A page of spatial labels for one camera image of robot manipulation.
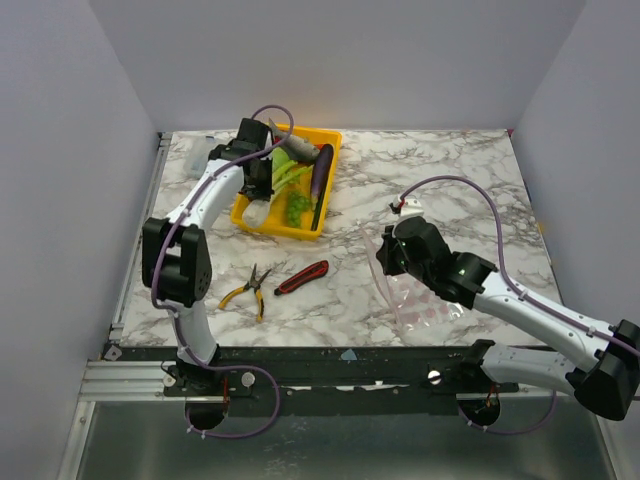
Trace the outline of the clear zip top bag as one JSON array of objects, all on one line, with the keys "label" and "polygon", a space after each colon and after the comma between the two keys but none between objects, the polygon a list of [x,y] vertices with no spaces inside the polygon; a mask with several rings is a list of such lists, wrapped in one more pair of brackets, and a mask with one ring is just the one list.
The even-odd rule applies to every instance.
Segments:
[{"label": "clear zip top bag", "polygon": [[395,330],[402,341],[413,346],[452,344],[454,321],[464,316],[463,308],[439,299],[407,273],[386,276],[375,257],[380,242],[375,243],[362,226],[358,231],[373,282],[393,314]]}]

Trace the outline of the grey toy fish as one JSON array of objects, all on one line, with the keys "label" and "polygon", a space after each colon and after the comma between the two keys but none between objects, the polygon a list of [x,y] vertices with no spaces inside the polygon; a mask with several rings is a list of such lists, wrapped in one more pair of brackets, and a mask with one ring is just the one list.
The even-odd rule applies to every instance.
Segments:
[{"label": "grey toy fish", "polygon": [[292,160],[305,164],[315,162],[320,153],[318,147],[311,144],[307,139],[282,131],[271,118],[268,119],[268,125],[274,138],[280,143],[280,147]]}]

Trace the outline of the purple toy eggplant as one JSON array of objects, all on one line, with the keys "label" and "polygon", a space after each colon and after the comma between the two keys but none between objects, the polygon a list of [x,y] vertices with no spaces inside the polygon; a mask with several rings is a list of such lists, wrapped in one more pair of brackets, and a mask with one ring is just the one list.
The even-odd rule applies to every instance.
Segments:
[{"label": "purple toy eggplant", "polygon": [[334,156],[334,148],[331,144],[324,144],[316,157],[311,182],[310,182],[310,198],[313,205],[318,201],[318,197],[326,185],[327,179],[332,166]]}]

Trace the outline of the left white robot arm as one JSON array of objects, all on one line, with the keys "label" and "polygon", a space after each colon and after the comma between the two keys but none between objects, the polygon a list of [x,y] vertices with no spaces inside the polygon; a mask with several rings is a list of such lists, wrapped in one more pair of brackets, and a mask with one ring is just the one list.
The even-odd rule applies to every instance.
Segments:
[{"label": "left white robot arm", "polygon": [[204,174],[182,203],[142,227],[143,283],[154,308],[171,315],[178,358],[192,365],[187,382],[201,395],[214,393],[222,380],[211,363],[218,344],[204,305],[212,280],[207,231],[238,193],[262,203],[271,199],[272,150],[271,129],[244,118],[237,135],[210,152]]}]

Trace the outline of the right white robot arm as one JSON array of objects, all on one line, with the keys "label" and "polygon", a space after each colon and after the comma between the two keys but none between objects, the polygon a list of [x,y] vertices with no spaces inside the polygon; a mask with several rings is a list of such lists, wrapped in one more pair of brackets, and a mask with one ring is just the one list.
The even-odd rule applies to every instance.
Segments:
[{"label": "right white robot arm", "polygon": [[493,263],[451,250],[422,217],[385,227],[375,257],[387,276],[407,274],[438,298],[501,319],[547,345],[545,351],[484,343],[460,379],[480,392],[519,383],[573,396],[608,420],[621,421],[639,388],[639,327],[612,325],[572,311],[514,282]]}]

